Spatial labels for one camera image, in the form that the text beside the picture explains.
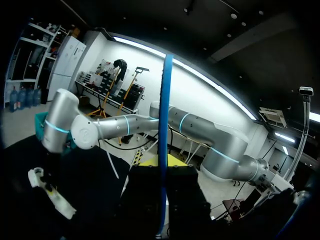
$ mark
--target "metal rod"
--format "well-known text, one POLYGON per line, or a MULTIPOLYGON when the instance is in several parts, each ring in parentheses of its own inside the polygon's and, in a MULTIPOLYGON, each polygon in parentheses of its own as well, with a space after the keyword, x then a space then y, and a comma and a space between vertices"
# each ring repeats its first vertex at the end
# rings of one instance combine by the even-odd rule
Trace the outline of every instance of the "metal rod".
POLYGON ((304 120, 303 120, 303 133, 301 137, 301 141, 298 147, 298 150, 296 151, 294 160, 287 171, 286 175, 284 176, 284 179, 288 182, 291 181, 293 175, 295 174, 295 170, 297 169, 298 163, 300 161, 301 155, 304 151, 304 147, 307 141, 308 137, 308 131, 309 131, 309 113, 310 113, 310 96, 303 96, 303 110, 304 110, 304 120))

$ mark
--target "white object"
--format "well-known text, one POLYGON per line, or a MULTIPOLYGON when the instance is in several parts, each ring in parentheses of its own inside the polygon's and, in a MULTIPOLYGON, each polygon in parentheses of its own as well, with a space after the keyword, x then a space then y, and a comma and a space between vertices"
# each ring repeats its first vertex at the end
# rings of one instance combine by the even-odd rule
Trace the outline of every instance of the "white object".
MULTIPOLYGON (((166 55, 158 50, 155 50, 151 47, 148 47, 148 46, 145 46, 145 45, 142 45, 142 44, 139 44, 137 42, 134 42, 134 41, 130 41, 130 40, 127 40, 127 39, 123 39, 121 37, 117 37, 117 36, 114 36, 113 37, 117 42, 120 42, 120 43, 124 43, 124 44, 128 44, 128 45, 131 45, 131 46, 134 46, 136 48, 139 48, 139 49, 143 49, 143 50, 146 50, 152 54, 155 54, 161 58, 165 58, 166 55)), ((179 65, 180 67, 184 68, 185 70, 189 71, 190 73, 194 74, 195 76, 197 76, 198 78, 202 79, 203 81, 205 81, 207 84, 211 85, 212 87, 214 87, 215 89, 217 89, 220 93, 222 93, 223 95, 225 95, 228 99, 230 99, 234 104, 236 104, 242 111, 245 112, 245 114, 247 114, 249 116, 249 118, 251 118, 252 120, 257 120, 255 118, 255 116, 249 112, 248 109, 245 108, 245 106, 243 106, 234 96, 232 96, 229 92, 227 92, 224 88, 222 88, 221 86, 219 86, 218 84, 214 83, 211 79, 209 79, 208 77, 204 76, 203 74, 201 74, 200 72, 194 70, 192 67, 182 63, 181 61, 177 60, 177 59, 173 59, 172 61, 174 64, 176 65, 179 65)))
POLYGON ((282 135, 282 134, 280 134, 280 133, 275 132, 274 134, 275 134, 276 136, 280 137, 280 138, 283 138, 283 139, 285 139, 285 140, 288 140, 289 142, 292 142, 292 143, 295 143, 295 142, 296 142, 294 139, 292 139, 292 138, 290 138, 290 137, 288 137, 288 136, 282 135))
POLYGON ((59 49, 58 56, 52 68, 52 74, 48 81, 48 101, 54 99, 58 89, 69 88, 71 77, 85 48, 86 45, 73 36, 67 36, 65 38, 59 49))
POLYGON ((191 157, 187 160, 186 164, 190 163, 190 160, 194 157, 194 155, 197 153, 197 151, 199 150, 199 148, 201 147, 201 144, 199 144, 196 149, 194 150, 193 154, 191 155, 191 157))
POLYGON ((289 182, 287 182, 283 177, 279 176, 278 174, 274 175, 274 178, 271 180, 271 183, 274 184, 280 191, 284 191, 288 188, 294 189, 289 182))
POLYGON ((85 150, 93 148, 99 139, 96 125, 82 114, 76 116, 72 122, 71 135, 74 143, 85 150))
MULTIPOLYGON (((100 120, 98 118, 98 131, 99 131, 99 134, 100 134, 100 138, 103 140, 102 142, 104 144, 105 149, 108 149, 108 146, 107 146, 106 142, 104 141, 103 134, 101 132, 101 128, 100 127, 101 127, 100 126, 100 120)), ((117 179, 119 179, 119 175, 118 175, 117 170, 116 170, 116 168, 114 166, 114 163, 112 162, 111 156, 110 156, 110 154, 109 154, 109 152, 107 150, 105 150, 105 151, 106 151, 106 155, 108 156, 110 165, 111 165, 111 167, 113 169, 114 175, 116 176, 117 179)))
POLYGON ((316 114, 314 112, 309 113, 309 119, 320 123, 320 114, 316 114))
POLYGON ((193 143, 193 141, 190 141, 190 149, 189 149, 188 157, 186 158, 186 160, 184 161, 184 163, 188 162, 188 159, 189 159, 190 153, 191 153, 192 143, 193 143))
POLYGON ((299 93, 301 95, 306 95, 306 96, 313 96, 314 95, 314 89, 309 86, 301 86, 299 87, 299 93))
POLYGON ((90 76, 90 81, 89 82, 91 84, 94 83, 95 86, 99 87, 101 85, 101 83, 102 83, 102 80, 103 80, 102 76, 94 73, 94 74, 92 74, 90 76))
POLYGON ((282 148, 283 148, 284 153, 285 153, 286 155, 289 155, 287 148, 286 148, 285 146, 282 146, 282 148))
POLYGON ((31 186, 33 188, 42 188, 53 203, 55 209, 67 219, 72 219, 77 210, 74 209, 71 204, 52 186, 52 191, 48 191, 45 187, 46 183, 41 181, 41 177, 43 176, 44 170, 41 167, 36 167, 28 171, 28 178, 31 186))

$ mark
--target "robotic arm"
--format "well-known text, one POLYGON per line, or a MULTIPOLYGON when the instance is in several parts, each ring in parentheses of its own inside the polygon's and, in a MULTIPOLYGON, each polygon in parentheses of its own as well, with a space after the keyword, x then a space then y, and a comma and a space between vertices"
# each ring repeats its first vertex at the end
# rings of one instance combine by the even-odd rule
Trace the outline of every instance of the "robotic arm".
MULTIPOLYGON (((112 139, 158 129, 159 103, 150 106, 150 117, 136 114, 92 121, 78 109, 79 100, 59 89, 50 106, 44 127, 43 146, 51 153, 62 153, 67 135, 82 149, 93 148, 98 139, 112 139)), ((177 132, 211 146, 201 170, 214 181, 239 180, 254 183, 268 171, 268 163, 244 155, 247 137, 238 130, 208 121, 171 106, 169 125, 177 132)))

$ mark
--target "ceiling light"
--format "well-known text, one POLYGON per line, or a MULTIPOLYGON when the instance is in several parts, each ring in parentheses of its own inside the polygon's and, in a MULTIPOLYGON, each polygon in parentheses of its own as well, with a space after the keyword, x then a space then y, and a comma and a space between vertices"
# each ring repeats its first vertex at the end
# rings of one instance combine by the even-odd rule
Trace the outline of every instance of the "ceiling light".
POLYGON ((285 146, 282 146, 282 148, 283 148, 284 153, 285 153, 286 155, 289 155, 287 148, 286 148, 285 146))
POLYGON ((237 19, 237 17, 238 17, 238 16, 237 16, 236 14, 234 14, 234 13, 231 13, 230 16, 231 16, 232 19, 237 19))
MULTIPOLYGON (((161 58, 165 58, 166 55, 158 50, 155 50, 151 47, 142 45, 140 43, 134 42, 134 41, 130 41, 127 39, 123 39, 121 37, 117 37, 114 36, 113 37, 116 41, 120 42, 120 43, 124 43, 124 44, 128 44, 131 46, 134 46, 136 48, 140 48, 143 49, 145 51, 148 51, 150 53, 153 53, 161 58)), ((184 68, 185 70, 187 70, 188 72, 194 74, 195 76, 197 76, 198 78, 202 79, 203 81, 205 81, 207 84, 211 85, 212 87, 214 87, 215 89, 217 89, 220 93, 222 93, 224 96, 226 96, 228 99, 230 99, 234 104, 236 104, 242 111, 245 112, 245 114, 247 114, 249 116, 249 118, 251 118, 252 120, 257 120, 255 118, 255 116, 249 112, 248 109, 245 108, 245 106, 243 106, 234 96, 232 96, 229 92, 227 92, 224 88, 222 88, 221 86, 219 86, 218 84, 216 84, 215 82, 213 82, 212 80, 210 80, 209 78, 207 78, 206 76, 204 76, 203 74, 201 74, 200 72, 196 71, 195 69, 193 69, 192 67, 182 63, 181 61, 178 61, 177 59, 173 59, 173 63, 176 65, 179 65, 180 67, 184 68)))
POLYGON ((316 121, 318 123, 320 123, 320 114, 316 114, 314 112, 310 112, 309 113, 309 118, 310 120, 316 121))
POLYGON ((165 55, 164 53, 162 53, 162 52, 160 52, 160 51, 157 51, 157 50, 155 50, 155 49, 153 49, 153 48, 151 48, 151 47, 142 45, 142 44, 140 44, 140 43, 137 43, 137 42, 134 42, 134 41, 129 41, 129 40, 127 40, 127 39, 123 39, 123 38, 116 37, 116 36, 114 36, 114 39, 115 39, 116 41, 120 42, 120 43, 129 44, 129 45, 134 46, 134 47, 137 47, 137 48, 139 48, 139 49, 146 50, 146 51, 148 51, 148 52, 150 52, 150 53, 153 53, 153 54, 155 54, 155 55, 158 55, 159 57, 162 57, 162 58, 165 58, 165 57, 166 57, 166 55, 165 55))
POLYGON ((288 140, 289 142, 292 142, 292 143, 295 143, 295 142, 296 142, 294 139, 292 139, 292 138, 290 138, 290 137, 287 137, 287 136, 285 136, 285 135, 282 135, 282 134, 280 134, 280 133, 275 132, 274 134, 275 134, 276 136, 280 137, 280 138, 283 138, 283 139, 285 139, 285 140, 288 140))

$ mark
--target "ceiling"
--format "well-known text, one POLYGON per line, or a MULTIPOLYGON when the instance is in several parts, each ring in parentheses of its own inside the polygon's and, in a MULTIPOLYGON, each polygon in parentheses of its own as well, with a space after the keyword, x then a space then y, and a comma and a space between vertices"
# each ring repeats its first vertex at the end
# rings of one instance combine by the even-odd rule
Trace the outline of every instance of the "ceiling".
MULTIPOLYGON (((311 111, 320 114, 320 48, 316 47, 320 39, 314 18, 318 13, 310 0, 297 5, 286 0, 65 2, 87 24, 78 19, 83 29, 103 27, 159 46, 202 68, 259 119, 259 107, 282 110, 288 128, 275 129, 298 143, 303 129, 300 86, 313 87, 311 111), (184 8, 190 3, 193 10, 187 15, 184 8)), ((309 134, 305 152, 317 159, 320 123, 311 122, 309 134)))

